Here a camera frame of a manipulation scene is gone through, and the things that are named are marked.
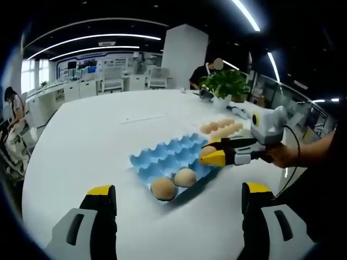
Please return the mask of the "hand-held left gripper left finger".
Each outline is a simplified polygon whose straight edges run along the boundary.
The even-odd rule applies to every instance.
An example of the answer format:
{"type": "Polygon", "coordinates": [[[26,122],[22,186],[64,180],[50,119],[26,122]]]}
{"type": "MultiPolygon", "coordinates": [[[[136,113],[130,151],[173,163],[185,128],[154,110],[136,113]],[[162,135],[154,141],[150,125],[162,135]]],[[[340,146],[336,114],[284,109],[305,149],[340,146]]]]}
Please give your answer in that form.
{"type": "Polygon", "coordinates": [[[114,185],[89,190],[52,228],[45,253],[50,259],[117,259],[116,216],[114,185]]]}

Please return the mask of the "person's right hand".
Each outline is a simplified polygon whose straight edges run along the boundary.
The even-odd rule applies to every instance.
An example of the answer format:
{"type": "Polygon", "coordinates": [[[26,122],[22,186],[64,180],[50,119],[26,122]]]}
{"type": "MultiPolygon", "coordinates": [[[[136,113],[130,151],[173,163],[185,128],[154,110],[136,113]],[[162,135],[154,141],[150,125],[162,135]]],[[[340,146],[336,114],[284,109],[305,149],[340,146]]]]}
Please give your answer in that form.
{"type": "Polygon", "coordinates": [[[296,167],[299,165],[298,149],[286,146],[282,142],[270,147],[267,154],[273,158],[272,163],[279,168],[296,167]]]}

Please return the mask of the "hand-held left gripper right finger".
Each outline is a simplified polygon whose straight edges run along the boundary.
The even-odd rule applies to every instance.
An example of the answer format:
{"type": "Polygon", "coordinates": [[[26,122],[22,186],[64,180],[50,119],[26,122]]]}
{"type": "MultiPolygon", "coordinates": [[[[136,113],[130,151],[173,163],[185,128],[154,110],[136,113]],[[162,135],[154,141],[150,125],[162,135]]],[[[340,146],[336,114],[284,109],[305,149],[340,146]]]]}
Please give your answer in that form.
{"type": "Polygon", "coordinates": [[[242,184],[242,259],[304,259],[315,242],[306,223],[263,184],[242,184]]]}

